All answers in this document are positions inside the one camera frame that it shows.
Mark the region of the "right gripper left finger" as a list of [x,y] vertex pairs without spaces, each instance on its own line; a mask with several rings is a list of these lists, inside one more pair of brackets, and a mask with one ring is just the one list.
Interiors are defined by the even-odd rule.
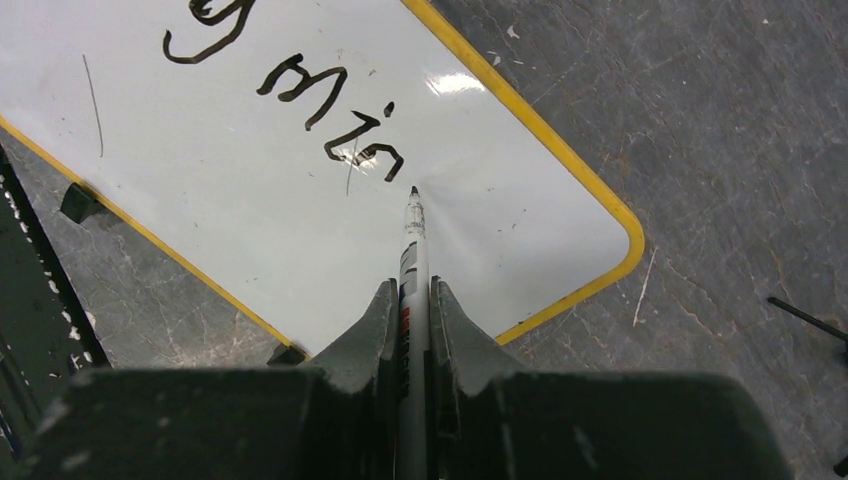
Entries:
[[54,400],[23,479],[390,479],[397,284],[297,366],[93,369]]

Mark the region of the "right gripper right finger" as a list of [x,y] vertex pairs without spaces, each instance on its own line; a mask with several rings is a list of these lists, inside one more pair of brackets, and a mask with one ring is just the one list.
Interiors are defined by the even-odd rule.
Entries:
[[750,394],[701,372],[551,372],[430,287],[436,467],[445,479],[788,479]]

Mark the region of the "white black marker pen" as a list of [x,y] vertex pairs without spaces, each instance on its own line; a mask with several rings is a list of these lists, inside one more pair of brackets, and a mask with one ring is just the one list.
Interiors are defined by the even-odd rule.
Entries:
[[412,187],[405,208],[399,267],[397,479],[428,479],[429,263],[421,194]]

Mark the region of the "yellow framed whiteboard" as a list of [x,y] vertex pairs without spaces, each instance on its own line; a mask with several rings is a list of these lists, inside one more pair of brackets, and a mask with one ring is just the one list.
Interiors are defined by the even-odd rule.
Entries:
[[633,212],[428,1],[5,1],[1,124],[284,342],[429,265],[509,342],[630,273]]

